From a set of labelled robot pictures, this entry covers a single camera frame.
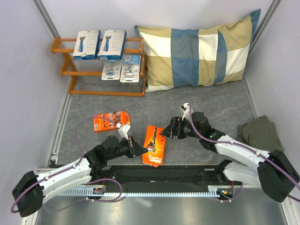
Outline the orange black razor pack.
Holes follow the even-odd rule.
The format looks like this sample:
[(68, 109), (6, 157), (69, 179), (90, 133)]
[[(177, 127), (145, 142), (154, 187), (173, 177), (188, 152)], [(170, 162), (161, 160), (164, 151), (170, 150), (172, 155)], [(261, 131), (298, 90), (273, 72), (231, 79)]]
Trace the orange black razor pack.
[(165, 137), (160, 133), (162, 127), (147, 126), (143, 147), (148, 151), (142, 154), (142, 162), (146, 165), (158, 167), (163, 164), (165, 151)]

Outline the orange razor cartridge pack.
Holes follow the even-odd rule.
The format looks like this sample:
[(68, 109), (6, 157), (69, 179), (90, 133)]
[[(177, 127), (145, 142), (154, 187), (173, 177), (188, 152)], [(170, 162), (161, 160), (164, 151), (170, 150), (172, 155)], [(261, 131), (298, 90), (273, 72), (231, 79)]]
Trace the orange razor cartridge pack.
[(110, 112), (95, 115), (93, 118), (94, 124), (94, 132), (103, 132), (103, 131), (111, 131), (116, 130), (117, 124), (131, 124), (130, 116), (125, 111), (118, 111), (118, 112)]

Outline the Gillette razor blister pack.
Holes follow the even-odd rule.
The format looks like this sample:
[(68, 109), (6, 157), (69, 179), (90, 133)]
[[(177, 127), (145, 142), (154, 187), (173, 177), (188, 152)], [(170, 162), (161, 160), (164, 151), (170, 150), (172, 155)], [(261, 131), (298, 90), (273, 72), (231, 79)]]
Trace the Gillette razor blister pack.
[(140, 75), (141, 56), (125, 54), (122, 58), (121, 83), (138, 83)]

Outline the clear blister razor pack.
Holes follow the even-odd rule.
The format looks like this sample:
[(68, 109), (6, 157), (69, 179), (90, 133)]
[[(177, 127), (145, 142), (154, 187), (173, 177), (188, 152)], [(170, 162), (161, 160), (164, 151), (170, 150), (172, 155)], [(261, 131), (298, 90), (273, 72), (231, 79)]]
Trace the clear blister razor pack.
[(121, 60), (107, 60), (104, 63), (101, 80), (119, 80), (121, 74)]

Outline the white box blue razor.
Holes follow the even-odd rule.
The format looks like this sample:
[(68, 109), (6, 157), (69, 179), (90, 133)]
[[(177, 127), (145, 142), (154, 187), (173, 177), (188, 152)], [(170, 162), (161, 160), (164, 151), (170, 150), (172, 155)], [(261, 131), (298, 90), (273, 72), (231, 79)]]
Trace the white box blue razor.
[(121, 60), (126, 37), (126, 30), (106, 30), (97, 57), (100, 60)]
[(73, 60), (94, 60), (97, 58), (101, 31), (83, 30), (78, 32), (76, 39)]

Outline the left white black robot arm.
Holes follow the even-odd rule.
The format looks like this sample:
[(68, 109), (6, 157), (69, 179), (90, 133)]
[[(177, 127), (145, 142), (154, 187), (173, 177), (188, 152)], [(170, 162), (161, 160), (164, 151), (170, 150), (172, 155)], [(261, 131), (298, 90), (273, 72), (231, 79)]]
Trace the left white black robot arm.
[(55, 170), (35, 174), (25, 173), (12, 190), (14, 203), (12, 213), (27, 217), (38, 211), (43, 204), (62, 192), (82, 184), (99, 184), (103, 179), (103, 168), (109, 160), (126, 156), (135, 158), (148, 150), (133, 137), (119, 140), (109, 136), (100, 145), (86, 152), (82, 158)]

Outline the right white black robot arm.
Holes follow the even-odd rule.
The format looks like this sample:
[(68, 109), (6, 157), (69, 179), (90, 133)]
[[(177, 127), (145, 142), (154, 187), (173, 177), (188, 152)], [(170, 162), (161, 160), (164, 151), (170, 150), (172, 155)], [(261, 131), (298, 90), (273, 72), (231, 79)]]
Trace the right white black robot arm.
[(300, 176), (283, 152), (269, 152), (238, 142), (212, 128), (202, 112), (173, 117), (160, 134), (170, 139), (197, 138), (205, 149), (234, 159), (215, 172), (219, 184), (238, 181), (253, 185), (280, 203), (300, 187)]

